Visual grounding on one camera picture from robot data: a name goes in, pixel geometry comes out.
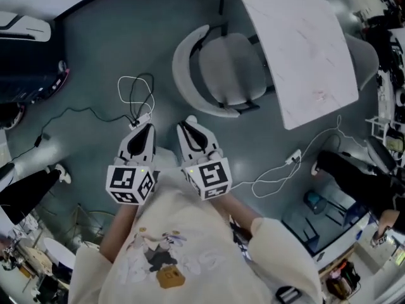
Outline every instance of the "cream hoodie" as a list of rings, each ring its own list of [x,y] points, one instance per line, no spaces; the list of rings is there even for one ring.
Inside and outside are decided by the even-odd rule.
[[[269,218],[254,220],[251,232],[248,264],[210,202],[182,176],[160,177],[114,264],[96,250],[77,251],[69,304],[269,304],[275,297],[267,277],[322,303],[318,272],[301,243]]]

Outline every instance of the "gray floor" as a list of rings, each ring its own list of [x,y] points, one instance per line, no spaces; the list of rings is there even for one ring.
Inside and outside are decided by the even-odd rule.
[[[330,1],[343,29],[354,32],[357,23],[350,14],[348,0]],[[224,20],[229,21],[231,32],[254,33],[240,0],[226,0],[223,17],[217,9],[218,0],[97,0],[69,16],[65,21],[71,69],[68,83],[50,100],[30,106],[23,122],[8,132],[11,154],[18,155],[31,147],[41,126],[68,106],[91,106],[105,118],[129,113],[128,105],[118,98],[116,81],[122,75],[136,76],[141,72],[151,72],[156,78],[153,124],[158,132],[158,146],[178,148],[175,124],[195,114],[201,124],[216,134],[230,161],[235,183],[251,181],[265,170],[283,164],[286,157],[297,148],[305,148],[319,131],[334,126],[338,114],[342,115],[342,129],[347,134],[367,136],[369,127],[364,119],[377,112],[373,84],[366,87],[356,103],[294,130],[284,129],[276,95],[259,99],[259,111],[236,119],[212,117],[192,109],[179,95],[171,74],[171,59],[181,40],[201,25]],[[48,194],[38,208],[51,230],[69,228],[68,214],[77,203],[86,210],[115,213],[117,206],[104,185],[107,167],[112,164],[121,139],[129,133],[128,122],[102,123],[91,113],[67,113],[55,120],[46,133],[50,139],[17,159],[16,169],[21,176],[57,162],[69,169],[73,183],[56,184],[52,188],[54,196]],[[327,134],[317,140],[313,151],[326,138]],[[359,151],[349,141],[342,141],[342,149]],[[235,194],[263,215],[279,219],[291,203],[312,187],[309,168],[313,160],[314,157],[308,158],[276,195],[257,199],[249,186],[236,189]],[[290,170],[285,168],[267,178],[283,177]],[[269,193],[277,187],[259,186],[257,192]],[[109,220],[102,215],[97,218]]]

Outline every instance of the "chair backrest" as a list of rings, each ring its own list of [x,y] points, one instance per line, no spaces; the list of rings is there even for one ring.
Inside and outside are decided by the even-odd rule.
[[[358,89],[361,91],[367,82],[377,74],[380,66],[378,55],[370,43],[349,34],[345,34],[345,38],[352,57]]]
[[[206,101],[192,82],[190,74],[190,54],[197,42],[208,33],[209,25],[197,28],[176,48],[171,69],[177,89],[193,108],[219,117],[238,117],[240,113],[231,108],[220,108]]]

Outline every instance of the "black pants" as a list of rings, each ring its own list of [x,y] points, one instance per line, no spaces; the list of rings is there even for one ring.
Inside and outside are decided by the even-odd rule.
[[[59,179],[60,171],[45,170],[29,175],[0,192],[0,205],[13,224],[20,223]]]
[[[344,193],[376,214],[392,203],[394,192],[390,178],[385,175],[364,174],[350,162],[328,151],[319,154],[318,168],[332,175]]]

